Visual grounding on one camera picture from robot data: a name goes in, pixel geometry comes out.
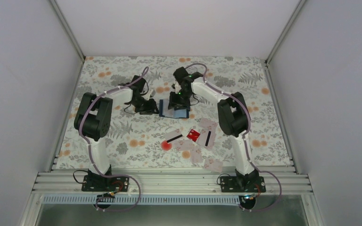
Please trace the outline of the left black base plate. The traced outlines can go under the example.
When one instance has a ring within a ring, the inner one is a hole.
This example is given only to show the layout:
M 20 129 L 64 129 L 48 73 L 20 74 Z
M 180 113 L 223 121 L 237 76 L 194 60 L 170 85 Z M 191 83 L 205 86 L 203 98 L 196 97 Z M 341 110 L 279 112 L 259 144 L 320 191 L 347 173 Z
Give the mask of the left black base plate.
M 129 185 L 129 177 L 90 177 L 86 175 L 83 179 L 83 192 L 127 192 Z

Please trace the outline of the floral card near rail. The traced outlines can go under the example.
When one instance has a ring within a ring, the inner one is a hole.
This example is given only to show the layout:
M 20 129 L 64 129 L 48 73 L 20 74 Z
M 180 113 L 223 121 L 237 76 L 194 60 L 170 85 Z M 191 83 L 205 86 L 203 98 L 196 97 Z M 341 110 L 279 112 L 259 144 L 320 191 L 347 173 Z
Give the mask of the floral card near rail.
M 207 158 L 204 161 L 203 168 L 212 172 L 222 173 L 223 162 L 218 159 Z

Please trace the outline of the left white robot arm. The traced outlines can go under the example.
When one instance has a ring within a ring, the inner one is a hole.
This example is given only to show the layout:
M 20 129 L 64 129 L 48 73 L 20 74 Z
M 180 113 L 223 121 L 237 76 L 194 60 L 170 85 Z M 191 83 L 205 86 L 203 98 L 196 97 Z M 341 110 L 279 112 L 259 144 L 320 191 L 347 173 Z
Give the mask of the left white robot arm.
M 101 191 L 112 185 L 111 164 L 107 157 L 105 136 L 109 132 L 114 103 L 132 105 L 141 115 L 158 114 L 159 109 L 153 98 L 146 99 L 142 93 L 147 84 L 144 76 L 135 75 L 131 82 L 121 83 L 115 88 L 97 95 L 84 93 L 74 120 L 74 128 L 85 140 L 90 158 L 87 183 Z

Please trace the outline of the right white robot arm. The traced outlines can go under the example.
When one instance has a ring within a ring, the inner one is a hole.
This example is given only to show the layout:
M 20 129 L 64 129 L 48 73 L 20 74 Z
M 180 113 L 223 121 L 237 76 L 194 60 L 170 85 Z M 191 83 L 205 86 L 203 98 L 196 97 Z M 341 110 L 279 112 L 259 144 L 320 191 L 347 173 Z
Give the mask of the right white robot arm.
M 186 68 L 175 70 L 176 91 L 169 96 L 169 108 L 189 109 L 190 98 L 197 94 L 217 105 L 218 120 L 223 133 L 231 137 L 235 153 L 236 182 L 238 189 L 247 192 L 259 179 L 259 172 L 250 159 L 250 148 L 247 144 L 251 129 L 249 112 L 243 95 L 239 92 L 229 93 L 206 81 L 199 72 L 188 73 Z

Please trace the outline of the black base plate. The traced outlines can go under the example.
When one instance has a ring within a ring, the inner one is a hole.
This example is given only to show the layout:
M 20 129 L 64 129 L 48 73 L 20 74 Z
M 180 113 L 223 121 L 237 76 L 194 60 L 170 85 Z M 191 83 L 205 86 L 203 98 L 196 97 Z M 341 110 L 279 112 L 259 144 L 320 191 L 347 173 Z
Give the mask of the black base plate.
M 264 178 L 259 176 L 256 180 L 239 183 L 236 176 L 219 176 L 218 185 L 221 187 L 222 193 L 265 193 L 266 186 Z
M 83 179 L 83 192 L 127 192 L 129 185 L 129 177 L 90 177 L 86 175 Z

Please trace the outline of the aluminium rail frame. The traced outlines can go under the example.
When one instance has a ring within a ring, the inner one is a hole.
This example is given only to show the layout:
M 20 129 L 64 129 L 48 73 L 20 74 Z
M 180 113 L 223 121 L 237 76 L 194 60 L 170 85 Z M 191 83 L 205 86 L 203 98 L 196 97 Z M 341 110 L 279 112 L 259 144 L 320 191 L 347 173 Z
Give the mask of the aluminium rail frame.
M 274 168 L 269 175 L 262 174 L 266 186 L 265 195 L 310 194 L 313 192 L 309 177 L 296 174 L 288 168 Z M 118 172 L 134 177 L 142 194 L 219 194 L 218 174 L 201 168 L 170 169 L 118 169 Z M 38 173 L 32 191 L 34 193 L 81 193 L 80 182 L 86 174 L 74 170 L 53 170 Z

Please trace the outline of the floral card in middle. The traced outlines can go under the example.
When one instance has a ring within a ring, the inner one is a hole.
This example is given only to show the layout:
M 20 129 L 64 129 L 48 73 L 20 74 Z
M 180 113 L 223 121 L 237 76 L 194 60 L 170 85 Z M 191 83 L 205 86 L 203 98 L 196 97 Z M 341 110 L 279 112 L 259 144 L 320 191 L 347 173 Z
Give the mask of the floral card in middle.
M 203 162 L 202 152 L 200 148 L 194 148 L 190 151 L 190 160 L 192 164 Z

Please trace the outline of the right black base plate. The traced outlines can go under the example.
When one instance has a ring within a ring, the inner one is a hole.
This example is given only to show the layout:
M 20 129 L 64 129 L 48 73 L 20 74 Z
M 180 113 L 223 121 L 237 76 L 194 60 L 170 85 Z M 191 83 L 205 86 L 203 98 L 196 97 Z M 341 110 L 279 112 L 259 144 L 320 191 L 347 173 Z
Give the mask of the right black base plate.
M 222 193 L 265 193 L 266 186 L 264 178 L 259 176 L 256 180 L 239 183 L 236 176 L 219 176 L 218 185 L 221 187 Z

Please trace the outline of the floral patterned table mat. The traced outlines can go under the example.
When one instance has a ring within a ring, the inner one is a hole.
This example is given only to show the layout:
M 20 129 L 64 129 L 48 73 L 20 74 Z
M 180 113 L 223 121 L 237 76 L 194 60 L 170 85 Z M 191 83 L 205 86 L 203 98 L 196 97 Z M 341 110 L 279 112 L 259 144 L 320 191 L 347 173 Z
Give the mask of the floral patterned table mat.
M 257 166 L 291 164 L 279 120 L 260 59 L 256 57 L 187 56 L 88 56 L 82 68 L 76 96 L 56 167 L 82 169 L 90 164 L 86 143 L 74 128 L 84 93 L 101 94 L 130 82 L 148 66 L 143 94 L 163 102 L 160 114 L 141 115 L 132 105 L 114 104 L 104 142 L 114 168 L 202 167 L 206 158 L 222 166 L 233 166 L 231 138 L 218 123 L 217 106 L 193 95 L 191 109 L 170 110 L 168 99 L 174 90 L 173 73 L 186 67 L 189 73 L 206 74 L 206 80 L 220 89 L 243 95 L 251 116 L 249 144 Z

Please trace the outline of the red credit card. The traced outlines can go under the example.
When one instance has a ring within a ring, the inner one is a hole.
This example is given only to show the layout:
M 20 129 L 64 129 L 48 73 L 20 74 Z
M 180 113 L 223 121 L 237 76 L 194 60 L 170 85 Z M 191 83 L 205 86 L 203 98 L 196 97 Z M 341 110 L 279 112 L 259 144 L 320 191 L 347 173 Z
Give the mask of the red credit card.
M 191 129 L 187 134 L 187 138 L 192 140 L 195 143 L 197 142 L 199 137 L 200 137 L 200 133 L 194 129 Z

